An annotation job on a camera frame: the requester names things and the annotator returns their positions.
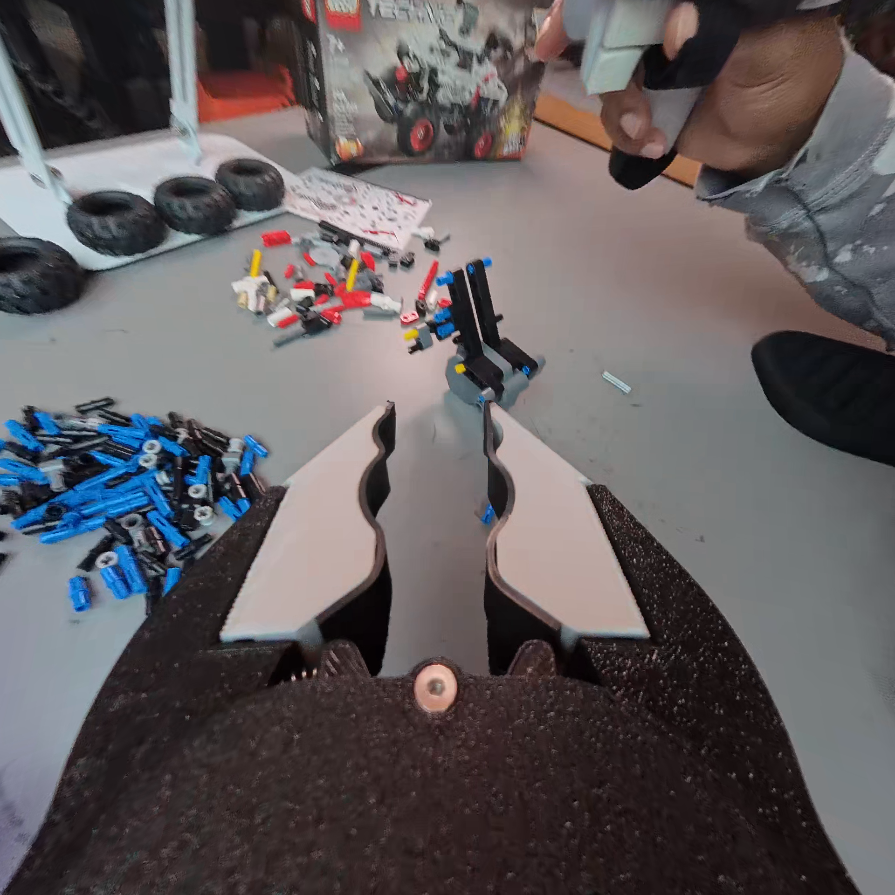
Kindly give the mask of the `orange object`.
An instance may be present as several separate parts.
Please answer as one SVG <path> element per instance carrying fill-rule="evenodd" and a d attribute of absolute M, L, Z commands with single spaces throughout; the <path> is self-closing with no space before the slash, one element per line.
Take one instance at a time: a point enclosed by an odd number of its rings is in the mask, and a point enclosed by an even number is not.
<path fill-rule="evenodd" d="M 197 98 L 201 124 L 265 115 L 296 105 L 291 74 L 281 64 L 265 72 L 200 73 Z"/>

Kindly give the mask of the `pile of mixed toy bricks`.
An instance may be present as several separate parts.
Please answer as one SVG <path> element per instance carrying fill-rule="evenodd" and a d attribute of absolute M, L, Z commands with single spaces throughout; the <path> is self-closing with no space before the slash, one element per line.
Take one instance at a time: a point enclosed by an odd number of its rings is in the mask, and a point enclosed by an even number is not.
<path fill-rule="evenodd" d="M 415 273 L 408 249 L 362 240 L 326 223 L 292 237 L 285 230 L 262 234 L 262 247 L 248 258 L 230 289 L 236 307 L 272 334 L 272 350 L 334 333 L 346 314 L 395 322 L 408 353 L 427 350 L 455 335 L 452 301 L 439 294 L 441 241 L 430 228 L 412 233 L 432 261 L 410 297 L 392 296 L 386 274 Z"/>

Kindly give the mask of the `wooden board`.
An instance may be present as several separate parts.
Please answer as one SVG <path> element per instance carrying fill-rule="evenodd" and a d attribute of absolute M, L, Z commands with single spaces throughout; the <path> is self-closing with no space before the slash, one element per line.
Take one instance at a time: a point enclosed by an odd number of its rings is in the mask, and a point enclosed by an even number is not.
<path fill-rule="evenodd" d="M 535 105 L 534 118 L 548 127 L 604 151 L 609 152 L 612 149 L 612 142 L 602 126 L 598 113 L 576 108 L 553 94 L 541 93 Z M 663 175 L 680 185 L 694 188 L 700 169 L 701 165 L 698 162 L 677 156 Z"/>

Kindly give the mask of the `dark rounded object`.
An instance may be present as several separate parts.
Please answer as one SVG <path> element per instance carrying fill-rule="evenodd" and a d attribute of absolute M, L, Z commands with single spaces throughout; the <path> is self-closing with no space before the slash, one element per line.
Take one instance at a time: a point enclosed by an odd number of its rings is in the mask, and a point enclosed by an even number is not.
<path fill-rule="evenodd" d="M 894 466 L 894 358 L 803 331 L 752 348 L 756 378 L 792 428 L 829 448 Z"/>

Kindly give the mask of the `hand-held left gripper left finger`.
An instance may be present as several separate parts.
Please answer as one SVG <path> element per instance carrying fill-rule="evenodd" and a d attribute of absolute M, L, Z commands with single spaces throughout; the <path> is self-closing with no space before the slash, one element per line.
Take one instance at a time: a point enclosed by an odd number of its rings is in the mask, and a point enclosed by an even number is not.
<path fill-rule="evenodd" d="M 393 582 L 378 514 L 390 494 L 392 401 L 375 406 L 285 482 L 219 631 L 223 645 L 291 643 L 314 663 L 352 643 L 379 675 Z"/>

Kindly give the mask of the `white sticker sheet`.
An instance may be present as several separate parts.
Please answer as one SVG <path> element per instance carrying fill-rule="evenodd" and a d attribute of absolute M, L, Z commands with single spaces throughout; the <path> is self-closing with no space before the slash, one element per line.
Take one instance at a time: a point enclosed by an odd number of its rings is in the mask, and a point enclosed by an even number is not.
<path fill-rule="evenodd" d="M 430 200 L 312 167 L 283 173 L 284 208 L 378 247 L 404 250 L 431 210 Z"/>

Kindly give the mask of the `person's right hand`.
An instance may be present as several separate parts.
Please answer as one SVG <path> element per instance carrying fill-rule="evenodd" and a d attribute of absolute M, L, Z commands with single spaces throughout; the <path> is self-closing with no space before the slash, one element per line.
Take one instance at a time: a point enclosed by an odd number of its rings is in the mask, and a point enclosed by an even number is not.
<path fill-rule="evenodd" d="M 554 2 L 538 31 L 534 54 L 558 57 L 570 40 L 564 2 Z M 665 55 L 673 60 L 698 30 L 698 10 L 677 3 L 667 14 Z M 747 30 L 677 138 L 677 152 L 746 180 L 785 165 L 801 149 L 835 86 L 845 49 L 832 16 L 815 14 Z M 600 94 L 600 119 L 615 148 L 660 158 L 668 142 L 654 127 L 635 76 L 623 91 Z"/>

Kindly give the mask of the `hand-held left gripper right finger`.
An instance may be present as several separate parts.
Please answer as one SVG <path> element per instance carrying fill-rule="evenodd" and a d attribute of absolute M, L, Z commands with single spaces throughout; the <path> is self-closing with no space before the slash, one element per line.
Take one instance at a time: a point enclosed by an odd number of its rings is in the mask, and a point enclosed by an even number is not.
<path fill-rule="evenodd" d="M 560 665 L 592 641 L 649 643 L 651 631 L 596 503 L 594 483 L 494 402 L 483 412 L 487 498 L 484 610 L 489 671 L 529 641 Z"/>

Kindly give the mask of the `grey desk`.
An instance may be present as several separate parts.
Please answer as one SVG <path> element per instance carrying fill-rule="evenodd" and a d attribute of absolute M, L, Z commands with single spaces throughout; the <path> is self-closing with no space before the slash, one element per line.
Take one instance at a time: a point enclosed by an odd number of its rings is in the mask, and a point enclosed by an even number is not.
<path fill-rule="evenodd" d="M 822 311 L 742 219 L 669 181 L 617 187 L 607 155 L 537 124 L 520 162 L 356 172 L 431 200 L 453 268 L 490 257 L 501 332 L 545 357 L 512 409 L 605 484 L 706 590 L 752 655 L 862 893 L 893 890 L 893 470 L 794 431 L 751 349 L 778 330 L 877 341 Z M 72 307 L 2 315 L 2 421 L 114 397 L 269 448 L 277 484 L 375 406 L 397 410 L 379 518 L 393 578 L 383 673 L 488 668 L 481 418 L 447 394 L 451 351 L 346 314 L 272 350 L 230 285 L 282 216 L 91 280 Z M 624 395 L 601 378 L 632 386 Z"/>

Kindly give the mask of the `black grey brick assembly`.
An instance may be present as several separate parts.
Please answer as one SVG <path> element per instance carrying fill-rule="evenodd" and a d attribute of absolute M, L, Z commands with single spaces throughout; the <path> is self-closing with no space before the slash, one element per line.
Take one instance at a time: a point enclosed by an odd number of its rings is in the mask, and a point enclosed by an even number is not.
<path fill-rule="evenodd" d="M 445 368 L 449 393 L 468 406 L 483 409 L 493 402 L 508 410 L 543 372 L 545 359 L 501 335 L 503 316 L 495 310 L 488 279 L 492 264 L 489 257 L 475 259 L 438 278 L 450 305 L 434 334 L 453 339 L 454 355 Z"/>

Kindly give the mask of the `pile of blue black pins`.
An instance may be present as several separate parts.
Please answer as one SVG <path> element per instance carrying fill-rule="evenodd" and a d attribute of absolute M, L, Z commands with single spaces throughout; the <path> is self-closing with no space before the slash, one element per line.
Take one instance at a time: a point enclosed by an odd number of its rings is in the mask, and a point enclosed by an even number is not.
<path fill-rule="evenodd" d="M 162 598 L 267 492 L 269 447 L 170 411 L 122 413 L 113 397 L 51 412 L 25 406 L 2 421 L 2 540 L 44 546 L 95 536 L 66 584 L 75 614 L 96 590 Z"/>

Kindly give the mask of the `white metal stand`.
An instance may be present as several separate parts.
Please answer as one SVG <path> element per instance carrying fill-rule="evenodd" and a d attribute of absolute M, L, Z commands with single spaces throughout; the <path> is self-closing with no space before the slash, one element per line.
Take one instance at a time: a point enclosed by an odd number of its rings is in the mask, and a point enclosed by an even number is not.
<path fill-rule="evenodd" d="M 200 125 L 197 98 L 196 12 L 194 2 L 165 2 L 165 35 L 171 85 L 169 127 L 161 131 L 99 140 L 47 151 L 28 108 L 6 39 L 2 39 L 2 126 L 14 150 L 2 161 L 2 222 L 19 236 L 51 241 L 85 270 L 104 271 L 172 252 L 213 236 L 176 232 L 149 252 L 132 257 L 99 254 L 82 245 L 66 222 L 68 205 L 97 191 L 135 193 L 154 204 L 156 187 L 184 175 L 215 180 L 218 166 L 235 158 L 257 158 L 291 173 L 239 140 Z M 248 227 L 285 213 L 278 208 L 250 212 L 237 208 L 230 229 Z"/>

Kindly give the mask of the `black toy tyre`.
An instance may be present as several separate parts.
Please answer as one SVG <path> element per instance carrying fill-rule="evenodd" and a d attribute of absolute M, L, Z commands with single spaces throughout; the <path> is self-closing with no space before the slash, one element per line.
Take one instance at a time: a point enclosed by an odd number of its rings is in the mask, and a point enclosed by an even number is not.
<path fill-rule="evenodd" d="M 154 250 L 168 231 L 154 204 L 117 190 L 75 198 L 67 207 L 66 222 L 82 245 L 112 257 L 129 258 Z"/>
<path fill-rule="evenodd" d="M 176 232 L 215 236 L 228 230 L 237 207 L 230 193 L 206 177 L 184 175 L 160 183 L 154 205 L 166 225 Z"/>
<path fill-rule="evenodd" d="M 22 236 L 1 239 L 1 311 L 35 316 L 64 309 L 83 294 L 87 275 L 61 246 Z"/>
<path fill-rule="evenodd" d="M 262 212 L 278 208 L 285 181 L 274 165 L 257 158 L 235 158 L 218 166 L 215 180 L 240 210 Z"/>

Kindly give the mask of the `toy truck cardboard box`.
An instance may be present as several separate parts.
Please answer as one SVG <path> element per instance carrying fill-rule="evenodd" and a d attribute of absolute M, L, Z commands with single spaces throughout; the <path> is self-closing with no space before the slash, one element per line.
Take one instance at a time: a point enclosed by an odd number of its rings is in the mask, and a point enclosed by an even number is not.
<path fill-rule="evenodd" d="M 293 2 L 300 103 L 332 165 L 519 160 L 550 2 Z"/>

